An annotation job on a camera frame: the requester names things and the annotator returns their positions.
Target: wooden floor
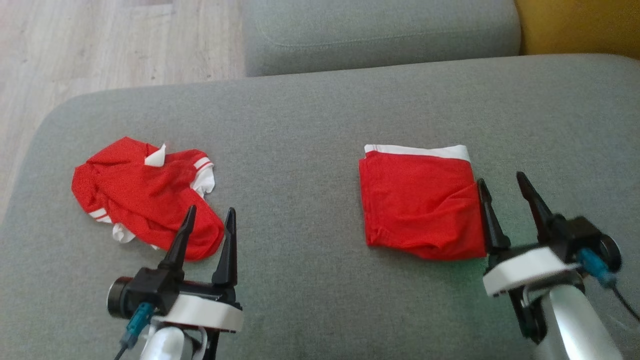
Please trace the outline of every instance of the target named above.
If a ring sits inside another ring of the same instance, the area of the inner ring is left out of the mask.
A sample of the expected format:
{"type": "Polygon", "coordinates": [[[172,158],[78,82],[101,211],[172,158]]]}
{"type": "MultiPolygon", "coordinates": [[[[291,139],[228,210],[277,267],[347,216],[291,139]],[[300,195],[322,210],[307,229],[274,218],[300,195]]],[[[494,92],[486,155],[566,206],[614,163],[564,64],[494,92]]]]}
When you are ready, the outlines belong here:
{"type": "Polygon", "coordinates": [[[240,78],[241,0],[0,0],[0,222],[42,119],[80,94],[240,78]]]}

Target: red garment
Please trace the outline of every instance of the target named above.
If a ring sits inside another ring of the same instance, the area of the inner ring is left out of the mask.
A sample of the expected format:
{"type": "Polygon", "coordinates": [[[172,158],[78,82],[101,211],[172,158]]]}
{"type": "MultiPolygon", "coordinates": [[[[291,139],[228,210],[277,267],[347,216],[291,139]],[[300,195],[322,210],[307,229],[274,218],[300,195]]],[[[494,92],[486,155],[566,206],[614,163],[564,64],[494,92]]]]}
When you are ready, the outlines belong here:
{"type": "Polygon", "coordinates": [[[365,151],[360,185],[369,246],[434,260],[486,255],[466,147],[367,145],[365,151]]]}
{"type": "Polygon", "coordinates": [[[190,187],[199,171],[211,167],[199,150],[167,154],[164,165],[145,165],[157,147],[122,138],[76,168],[71,190],[80,206],[100,221],[122,223],[145,243],[168,250],[190,205],[197,207],[186,260],[204,259],[216,252],[224,225],[190,187]]]}

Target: gray sofa seat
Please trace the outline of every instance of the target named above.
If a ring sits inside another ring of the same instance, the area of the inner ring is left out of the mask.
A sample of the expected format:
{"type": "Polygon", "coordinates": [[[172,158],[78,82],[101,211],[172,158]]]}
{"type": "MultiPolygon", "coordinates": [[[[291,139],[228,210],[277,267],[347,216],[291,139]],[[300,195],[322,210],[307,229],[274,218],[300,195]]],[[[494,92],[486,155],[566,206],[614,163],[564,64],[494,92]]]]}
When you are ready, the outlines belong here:
{"type": "MultiPolygon", "coordinates": [[[[74,167],[122,136],[198,148],[215,162],[207,201],[238,215],[244,329],[220,359],[513,359],[527,351],[486,261],[423,261],[365,245],[358,159],[366,143],[468,146],[514,243],[535,241],[515,172],[554,211],[585,215],[624,251],[620,288],[640,304],[640,61],[531,56],[275,76],[85,95],[33,140],[0,228],[4,359],[109,359],[125,321],[109,285],[160,252],[117,244],[70,191],[74,167]]],[[[211,278],[216,258],[188,264],[211,278]]],[[[627,358],[631,318],[588,281],[627,358]]]]}
{"type": "Polygon", "coordinates": [[[249,0],[249,76],[517,55],[513,0],[249,0]]]}

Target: robotic arm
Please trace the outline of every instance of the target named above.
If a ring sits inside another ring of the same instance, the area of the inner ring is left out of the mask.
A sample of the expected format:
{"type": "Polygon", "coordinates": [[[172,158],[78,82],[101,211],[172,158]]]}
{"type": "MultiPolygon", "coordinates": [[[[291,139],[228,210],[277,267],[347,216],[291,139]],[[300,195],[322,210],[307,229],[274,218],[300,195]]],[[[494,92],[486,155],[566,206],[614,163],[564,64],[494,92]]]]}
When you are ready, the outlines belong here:
{"type": "Polygon", "coordinates": [[[107,297],[115,318],[129,320],[116,360],[135,346],[149,325],[142,360],[214,360],[220,332],[242,329],[243,312],[236,302],[236,211],[229,209],[225,242],[211,283],[184,280],[182,264],[195,223],[191,206],[171,248],[157,269],[141,268],[135,277],[117,279],[107,297]]]}
{"type": "Polygon", "coordinates": [[[509,295],[522,336],[537,344],[535,359],[622,359],[585,297],[582,281],[583,276],[592,275],[618,295],[615,273],[621,256],[616,242],[584,217],[567,220],[552,214],[525,174],[519,172],[516,177],[531,207],[538,242],[511,246],[480,179],[487,295],[509,295]]]}

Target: yellow cushion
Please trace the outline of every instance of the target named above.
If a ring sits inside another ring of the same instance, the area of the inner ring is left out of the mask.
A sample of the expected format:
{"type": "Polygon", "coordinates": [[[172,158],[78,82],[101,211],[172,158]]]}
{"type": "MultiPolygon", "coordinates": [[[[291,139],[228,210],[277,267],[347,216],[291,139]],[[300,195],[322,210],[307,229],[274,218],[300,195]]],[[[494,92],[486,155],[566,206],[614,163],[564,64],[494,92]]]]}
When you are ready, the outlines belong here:
{"type": "Polygon", "coordinates": [[[515,0],[522,54],[609,53],[640,59],[639,0],[515,0]]]}

